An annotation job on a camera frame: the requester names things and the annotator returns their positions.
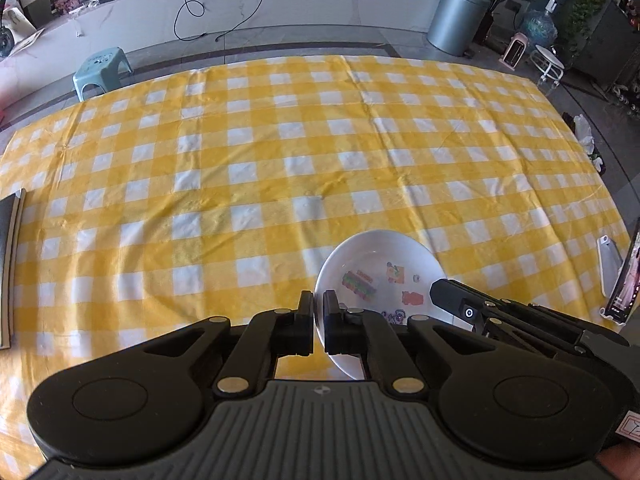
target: phone screen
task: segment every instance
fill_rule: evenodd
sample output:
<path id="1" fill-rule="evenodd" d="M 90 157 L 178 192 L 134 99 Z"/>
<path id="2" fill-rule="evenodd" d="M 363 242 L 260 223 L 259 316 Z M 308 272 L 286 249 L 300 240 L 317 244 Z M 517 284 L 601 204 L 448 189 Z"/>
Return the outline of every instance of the phone screen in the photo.
<path id="1" fill-rule="evenodd" d="M 604 309 L 603 316 L 610 317 L 616 323 L 626 323 L 631 315 L 640 290 L 640 218 L 631 238 L 631 246 L 626 254 L 620 275 Z"/>

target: cable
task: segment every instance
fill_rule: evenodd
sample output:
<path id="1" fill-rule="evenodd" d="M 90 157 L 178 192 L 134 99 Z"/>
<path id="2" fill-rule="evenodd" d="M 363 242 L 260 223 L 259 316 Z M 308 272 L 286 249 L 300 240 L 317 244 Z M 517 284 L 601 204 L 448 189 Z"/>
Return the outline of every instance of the cable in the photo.
<path id="1" fill-rule="evenodd" d="M 248 18 L 245 18 L 244 20 L 242 20 L 242 21 L 241 21 L 240 23 L 238 23 L 234 28 L 231 28 L 231 29 L 229 29 L 228 31 L 223 32 L 222 34 L 217 35 L 217 36 L 216 36 L 215 41 L 218 41 L 220 38 L 224 38 L 228 33 L 230 33 L 230 32 L 232 32 L 232 31 L 236 30 L 236 28 L 240 27 L 240 25 L 242 25 L 243 23 L 248 22 L 248 21 L 253 17 L 253 15 L 254 15 L 256 12 L 258 12 L 258 9 L 260 9 L 260 6 L 262 5 L 262 1 L 263 1 L 263 0 L 260 0 L 260 1 L 258 2 L 258 6 L 257 6 L 257 7 L 255 7 L 254 12 L 252 12 L 252 13 L 249 15 L 249 17 L 248 17 Z M 195 14 L 195 13 L 194 13 L 190 8 L 189 8 L 189 4 L 198 4 L 199 6 L 201 6 L 201 7 L 202 7 L 202 12 L 201 12 L 201 13 L 199 13 L 199 14 Z M 187 7 L 187 11 L 188 11 L 188 12 L 189 12 L 189 14 L 190 14 L 191 16 L 193 16 L 194 18 L 201 18 L 202 16 L 204 16 L 205 9 L 204 9 L 204 5 L 202 4 L 202 2 L 201 2 L 201 1 L 199 1 L 199 0 L 184 0 L 184 3 L 180 6 L 180 9 L 178 9 L 178 13 L 175 15 L 175 21 L 174 21 L 174 35 L 175 35 L 175 37 L 176 37 L 176 38 L 178 38 L 180 41 L 194 41 L 194 40 L 198 40 L 199 38 L 202 38 L 202 37 L 206 36 L 206 35 L 208 34 L 208 32 L 203 32 L 203 33 L 202 33 L 202 34 L 200 34 L 199 36 L 196 36 L 195 38 L 189 38 L 189 39 L 181 38 L 180 36 L 178 36 L 178 33 L 177 33 L 177 32 L 176 32 L 176 30 L 175 30 L 175 27 L 176 27 L 176 25 L 178 24 L 178 18 L 180 17 L 180 12 L 184 9 L 184 7 Z"/>
<path id="2" fill-rule="evenodd" d="M 518 27 L 516 27 L 516 19 L 518 18 L 519 14 L 520 14 L 519 10 L 513 13 L 513 30 L 515 30 L 516 32 L 518 31 Z M 522 15 L 522 19 L 520 20 L 519 27 L 522 27 L 523 23 L 524 23 L 524 15 Z"/>

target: smartphone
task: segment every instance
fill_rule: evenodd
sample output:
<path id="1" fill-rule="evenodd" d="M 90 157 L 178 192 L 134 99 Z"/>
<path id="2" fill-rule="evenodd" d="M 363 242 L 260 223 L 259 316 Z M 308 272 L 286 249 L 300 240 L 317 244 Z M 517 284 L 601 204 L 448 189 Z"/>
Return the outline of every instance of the smartphone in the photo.
<path id="1" fill-rule="evenodd" d="M 613 294 L 614 288 L 616 288 L 624 261 L 618 246 L 612 238 L 603 236 L 598 238 L 597 243 L 598 260 L 600 262 L 600 285 L 602 295 L 608 300 Z"/>
<path id="2" fill-rule="evenodd" d="M 624 325 L 636 304 L 640 290 L 640 218 L 631 238 L 631 246 L 626 254 L 625 263 L 620 269 L 618 280 L 613 288 L 607 306 L 600 309 L 600 315 L 611 319 L 618 325 Z"/>

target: blue plastic stool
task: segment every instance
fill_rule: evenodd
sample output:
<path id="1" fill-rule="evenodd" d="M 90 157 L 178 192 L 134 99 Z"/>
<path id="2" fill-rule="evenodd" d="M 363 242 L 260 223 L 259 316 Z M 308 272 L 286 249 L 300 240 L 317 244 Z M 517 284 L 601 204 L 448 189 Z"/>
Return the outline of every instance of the blue plastic stool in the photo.
<path id="1" fill-rule="evenodd" d="M 78 71 L 74 74 L 74 86 L 78 94 L 78 100 L 84 101 L 82 92 L 87 85 L 99 86 L 104 93 L 122 88 L 118 69 L 124 63 L 129 73 L 133 74 L 133 69 L 127 60 L 127 56 L 121 48 L 107 48 L 101 52 L 93 54 L 88 58 Z"/>

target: gray trash can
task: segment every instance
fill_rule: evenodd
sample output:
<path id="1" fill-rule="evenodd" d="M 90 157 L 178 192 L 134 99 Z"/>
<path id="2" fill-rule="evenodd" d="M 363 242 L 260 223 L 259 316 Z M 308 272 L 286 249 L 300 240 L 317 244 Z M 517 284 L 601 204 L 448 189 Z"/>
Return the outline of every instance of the gray trash can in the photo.
<path id="1" fill-rule="evenodd" d="M 489 3 L 489 0 L 440 0 L 427 40 L 452 56 L 462 56 L 478 31 Z"/>

